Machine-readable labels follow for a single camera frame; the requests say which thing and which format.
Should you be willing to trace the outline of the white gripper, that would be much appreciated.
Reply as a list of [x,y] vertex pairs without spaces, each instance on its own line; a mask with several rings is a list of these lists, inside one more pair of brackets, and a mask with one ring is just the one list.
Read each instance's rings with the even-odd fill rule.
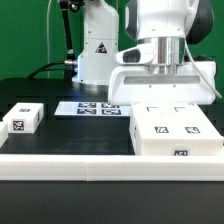
[[189,60],[171,74],[151,72],[147,65],[120,65],[113,70],[108,101],[114,105],[132,103],[212,104],[216,98],[216,63]]

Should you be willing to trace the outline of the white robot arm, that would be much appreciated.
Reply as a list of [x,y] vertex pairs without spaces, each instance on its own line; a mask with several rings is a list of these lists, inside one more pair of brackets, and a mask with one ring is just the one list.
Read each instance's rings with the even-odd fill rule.
[[210,104],[216,63],[191,56],[188,46],[211,31],[209,0],[130,0],[125,31],[136,45],[118,49],[119,15],[105,0],[84,0],[84,48],[74,81],[104,89],[115,105]]

